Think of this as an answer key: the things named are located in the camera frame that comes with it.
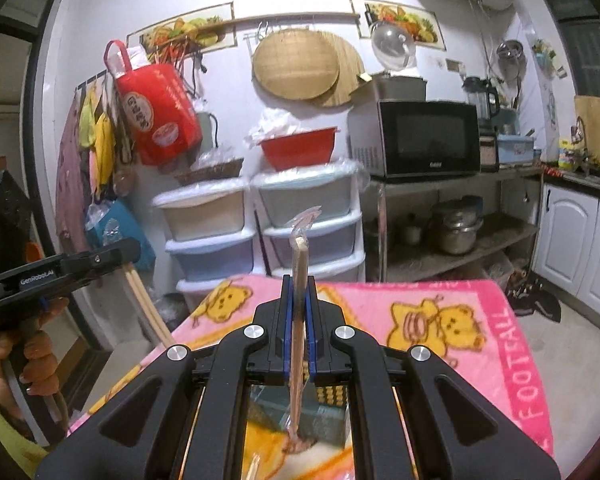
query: human hand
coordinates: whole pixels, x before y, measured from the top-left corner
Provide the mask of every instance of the human hand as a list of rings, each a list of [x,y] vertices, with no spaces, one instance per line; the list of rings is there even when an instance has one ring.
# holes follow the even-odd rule
[[[60,314],[68,303],[67,298],[51,300],[48,312],[45,312],[39,318],[40,326]],[[21,338],[22,334],[19,330],[0,332],[0,407],[17,420],[23,419],[22,412],[13,398],[7,379],[2,373],[1,361],[9,356],[11,349]],[[53,355],[51,338],[48,334],[38,330],[25,343],[24,355],[29,362],[22,371],[20,382],[29,384],[27,393],[38,396],[49,396],[57,393],[59,390],[59,380],[56,376],[58,360]]]

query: sink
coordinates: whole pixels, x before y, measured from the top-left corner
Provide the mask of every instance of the sink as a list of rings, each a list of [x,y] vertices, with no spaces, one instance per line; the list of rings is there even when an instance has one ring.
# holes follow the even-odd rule
[[[562,178],[571,182],[582,184],[583,186],[600,189],[600,177],[595,175],[586,176],[584,173],[575,173],[574,171],[563,171]]]

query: microwave oven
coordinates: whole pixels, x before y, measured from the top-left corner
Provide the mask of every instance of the microwave oven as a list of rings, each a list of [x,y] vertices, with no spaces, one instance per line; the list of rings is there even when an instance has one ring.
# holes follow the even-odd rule
[[[450,101],[368,99],[347,118],[350,156],[386,180],[480,171],[474,105]]]

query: red plastic basin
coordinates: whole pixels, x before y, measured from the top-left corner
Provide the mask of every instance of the red plastic basin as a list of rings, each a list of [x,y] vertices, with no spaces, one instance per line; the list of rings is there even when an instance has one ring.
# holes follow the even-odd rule
[[[336,141],[337,127],[301,132],[277,139],[263,140],[264,156],[277,171],[298,166],[327,164]]]

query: round wooden board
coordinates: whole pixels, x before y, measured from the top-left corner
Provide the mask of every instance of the round wooden board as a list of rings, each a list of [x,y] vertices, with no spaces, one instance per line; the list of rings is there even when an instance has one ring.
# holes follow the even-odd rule
[[[273,95],[308,100],[324,94],[338,79],[338,55],[319,33],[288,28],[269,34],[253,54],[253,73]]]
[[[316,106],[340,106],[350,101],[349,94],[358,88],[358,74],[365,71],[365,65],[358,51],[347,40],[332,32],[320,32],[320,35],[329,42],[338,54],[340,75],[336,84],[324,94],[311,99],[309,102]]]

